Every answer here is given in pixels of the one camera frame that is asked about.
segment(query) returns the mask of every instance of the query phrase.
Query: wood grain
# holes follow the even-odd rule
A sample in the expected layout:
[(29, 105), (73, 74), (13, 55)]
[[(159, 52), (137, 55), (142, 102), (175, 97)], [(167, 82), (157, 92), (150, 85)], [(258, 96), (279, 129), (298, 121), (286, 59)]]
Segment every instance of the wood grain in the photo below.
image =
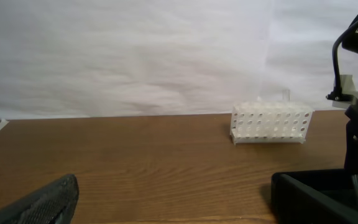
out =
[(73, 173), (73, 223), (274, 223), (271, 175), (342, 167), (343, 113), (315, 112), (304, 144), (237, 146), (229, 114), (11, 121), (0, 208)]

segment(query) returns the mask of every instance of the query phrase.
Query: white plastic mount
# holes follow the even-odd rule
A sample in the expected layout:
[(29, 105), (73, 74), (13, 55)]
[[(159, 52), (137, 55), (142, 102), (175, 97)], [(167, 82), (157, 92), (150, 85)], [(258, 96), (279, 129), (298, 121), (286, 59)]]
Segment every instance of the white plastic mount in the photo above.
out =
[(314, 109), (297, 102), (246, 102), (234, 105), (233, 143), (304, 143)]

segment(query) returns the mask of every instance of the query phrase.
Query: black cable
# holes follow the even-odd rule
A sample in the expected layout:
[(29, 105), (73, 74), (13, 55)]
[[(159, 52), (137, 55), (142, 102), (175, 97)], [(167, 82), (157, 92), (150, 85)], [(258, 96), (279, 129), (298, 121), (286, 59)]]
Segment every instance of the black cable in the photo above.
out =
[(342, 95), (342, 87), (341, 87), (341, 76), (339, 73), (339, 65), (338, 65), (338, 47), (339, 44), (345, 39), (347, 35), (351, 32), (355, 32), (358, 28), (358, 21), (353, 23), (343, 34), (341, 34), (338, 39), (335, 41), (333, 45), (333, 64), (334, 64), (334, 74), (335, 74), (335, 87), (334, 87), (334, 95), (340, 96)]

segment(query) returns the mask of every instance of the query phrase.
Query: white backdrop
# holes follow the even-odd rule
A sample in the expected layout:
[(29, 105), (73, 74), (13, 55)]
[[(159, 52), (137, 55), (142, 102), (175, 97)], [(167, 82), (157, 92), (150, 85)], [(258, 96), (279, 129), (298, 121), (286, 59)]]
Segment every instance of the white backdrop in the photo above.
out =
[[(358, 0), (0, 0), (0, 118), (330, 109), (331, 46)], [(340, 51), (341, 72), (358, 55)]]

